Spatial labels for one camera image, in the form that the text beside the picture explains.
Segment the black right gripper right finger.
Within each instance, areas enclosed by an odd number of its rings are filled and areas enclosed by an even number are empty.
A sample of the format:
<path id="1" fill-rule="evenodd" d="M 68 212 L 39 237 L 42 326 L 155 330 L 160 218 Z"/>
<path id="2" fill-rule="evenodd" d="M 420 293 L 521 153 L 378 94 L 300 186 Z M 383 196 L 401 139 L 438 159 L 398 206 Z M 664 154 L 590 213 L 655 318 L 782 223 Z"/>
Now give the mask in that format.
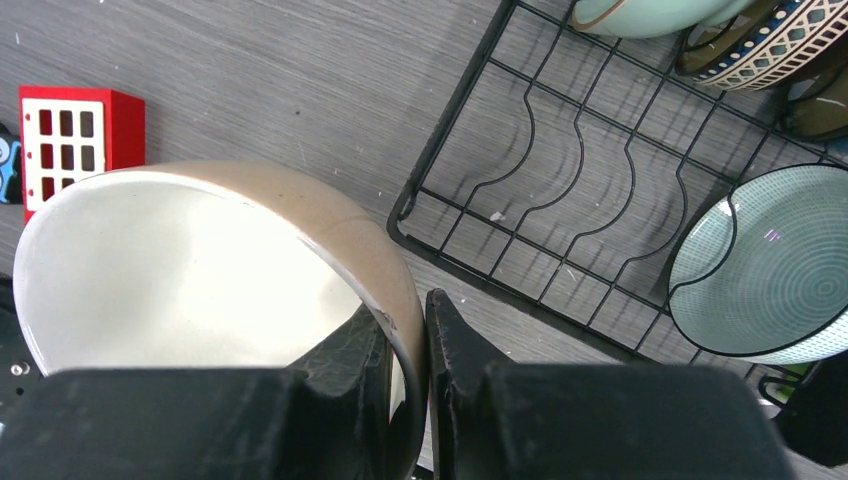
<path id="1" fill-rule="evenodd" d="M 748 387 L 658 364 L 518 363 L 425 300 L 437 479 L 790 479 Z"/>

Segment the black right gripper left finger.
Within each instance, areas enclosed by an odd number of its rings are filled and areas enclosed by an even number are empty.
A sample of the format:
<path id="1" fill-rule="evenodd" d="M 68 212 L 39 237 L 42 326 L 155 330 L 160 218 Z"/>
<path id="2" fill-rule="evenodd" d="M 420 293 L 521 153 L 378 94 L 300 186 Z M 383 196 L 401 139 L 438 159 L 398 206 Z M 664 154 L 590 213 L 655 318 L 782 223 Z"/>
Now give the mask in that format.
<path id="1" fill-rule="evenodd" d="M 388 342 L 360 307 L 283 368 L 81 370 L 1 436 L 5 479 L 390 479 Z"/>

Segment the beige bowl with flower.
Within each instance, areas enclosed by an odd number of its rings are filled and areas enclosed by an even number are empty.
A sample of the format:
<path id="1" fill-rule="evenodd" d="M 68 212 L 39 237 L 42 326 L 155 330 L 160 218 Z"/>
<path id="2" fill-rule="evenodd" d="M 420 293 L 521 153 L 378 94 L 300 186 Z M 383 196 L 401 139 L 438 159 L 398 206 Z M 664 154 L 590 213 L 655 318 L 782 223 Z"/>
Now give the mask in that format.
<path id="1" fill-rule="evenodd" d="M 384 229 L 324 182 L 210 160 L 102 173 L 33 214 L 13 277 L 23 337 L 47 376 L 285 367 L 364 308 L 394 355 L 391 474 L 413 471 L 427 399 L 420 299 Z"/>

